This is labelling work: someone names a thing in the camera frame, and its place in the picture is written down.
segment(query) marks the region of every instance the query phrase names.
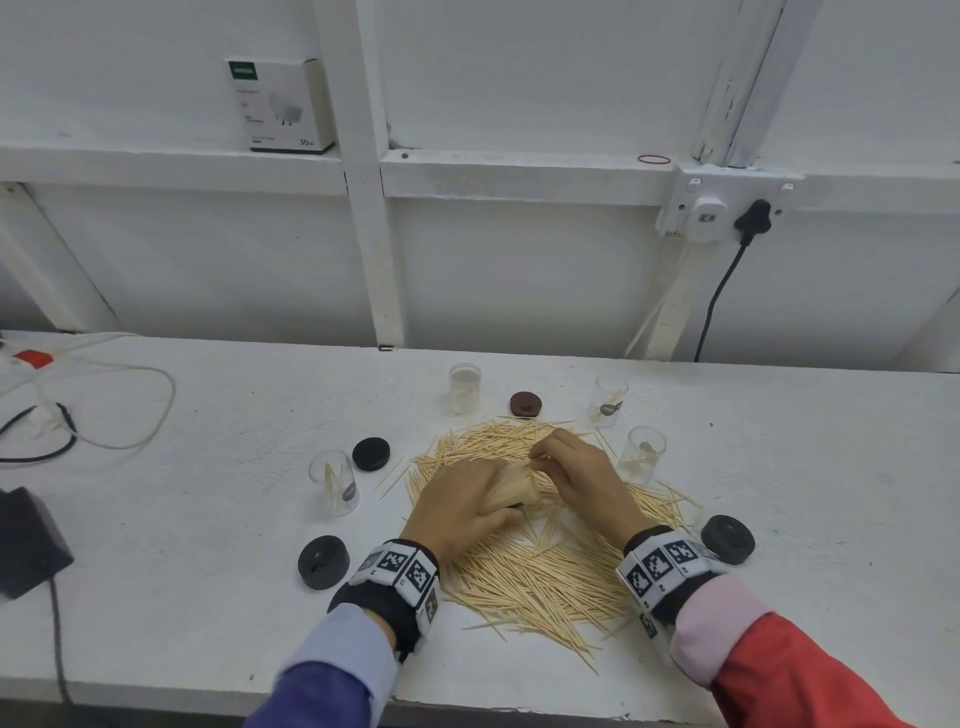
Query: product box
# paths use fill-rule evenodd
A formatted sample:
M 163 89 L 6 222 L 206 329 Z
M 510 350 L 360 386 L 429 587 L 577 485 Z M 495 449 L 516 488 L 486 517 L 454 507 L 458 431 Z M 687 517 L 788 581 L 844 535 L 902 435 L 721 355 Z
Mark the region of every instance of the product box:
M 321 155 L 336 142 L 324 65 L 228 59 L 254 152 Z

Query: pink cuff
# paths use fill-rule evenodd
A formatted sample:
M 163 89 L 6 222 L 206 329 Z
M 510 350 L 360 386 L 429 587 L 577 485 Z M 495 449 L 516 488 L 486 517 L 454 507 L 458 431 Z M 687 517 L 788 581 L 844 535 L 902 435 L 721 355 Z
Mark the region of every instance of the pink cuff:
M 743 633 L 772 611 L 736 576 L 710 579 L 677 615 L 670 655 L 693 682 L 709 687 Z

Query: clear plastic cup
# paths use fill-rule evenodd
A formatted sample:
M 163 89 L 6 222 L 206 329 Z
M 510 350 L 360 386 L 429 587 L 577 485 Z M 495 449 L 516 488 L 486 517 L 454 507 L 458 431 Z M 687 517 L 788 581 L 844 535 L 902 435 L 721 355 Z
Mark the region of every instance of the clear plastic cup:
M 616 375 L 600 375 L 593 398 L 587 411 L 587 418 L 597 427 L 612 427 L 623 408 L 623 398 L 630 391 L 627 380 Z
M 616 469 L 628 483 L 649 486 L 665 452 L 666 438 L 661 432 L 643 425 L 634 427 L 627 435 L 627 444 Z
M 474 364 L 455 364 L 450 368 L 450 410 L 455 415 L 471 415 L 480 407 L 480 368 Z
M 320 514 L 323 520 L 345 516 L 360 502 L 360 491 L 353 478 L 347 454 L 329 449 L 310 461 L 310 479 L 320 486 Z

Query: white table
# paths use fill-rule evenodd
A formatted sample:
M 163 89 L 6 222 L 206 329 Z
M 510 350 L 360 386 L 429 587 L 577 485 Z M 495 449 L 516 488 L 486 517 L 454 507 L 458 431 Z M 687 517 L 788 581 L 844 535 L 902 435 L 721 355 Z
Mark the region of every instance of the white table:
M 167 369 L 180 391 L 140 452 L 79 444 L 0 472 L 5 490 L 42 497 L 76 556 L 58 580 L 80 702 L 250 712 L 332 593 L 300 583 L 302 547 L 336 534 L 355 566 L 410 508 L 402 486 L 379 499 L 374 473 L 358 478 L 353 514 L 316 522 L 314 453 L 379 435 L 396 456 L 415 455 L 450 426 L 504 413 L 520 389 L 541 395 L 545 420 L 567 420 L 582 413 L 597 374 L 617 370 L 631 392 L 608 439 L 618 448 L 637 424 L 666 434 L 659 476 L 753 529 L 742 577 L 904 719 L 947 728 L 960 715 L 956 376 L 170 339 L 86 353 Z M 483 411 L 466 422 L 439 404 L 461 360 L 483 370 Z M 81 431 L 123 442 L 149 430 L 165 387 L 160 376 L 123 373 L 48 389 Z M 0 399 L 0 418 L 34 401 L 22 387 Z M 11 435 L 0 453 L 42 447 Z M 396 704 L 443 711 L 398 719 L 439 715 L 449 725 L 449 711 L 479 708 L 528 722 L 722 724 L 706 692 L 663 666 L 638 628 L 604 643 L 598 677 L 539 636 L 503 643 L 461 629 L 478 621 L 441 609 L 427 647 L 400 673 Z M 38 588 L 0 605 L 0 696 L 56 700 L 53 676 L 49 597 Z

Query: wristband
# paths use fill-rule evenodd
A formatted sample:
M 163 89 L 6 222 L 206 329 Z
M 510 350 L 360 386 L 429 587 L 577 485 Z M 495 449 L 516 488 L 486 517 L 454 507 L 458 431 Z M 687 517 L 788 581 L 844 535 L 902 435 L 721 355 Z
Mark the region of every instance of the wristband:
M 615 570 L 648 618 L 658 604 L 688 581 L 702 581 L 702 574 L 720 571 L 709 551 L 679 530 L 643 539 Z
M 396 649 L 403 662 L 430 631 L 440 603 L 439 571 L 426 547 L 406 540 L 388 541 L 364 559 L 333 596 L 330 609 L 347 602 L 381 616 L 396 634 Z

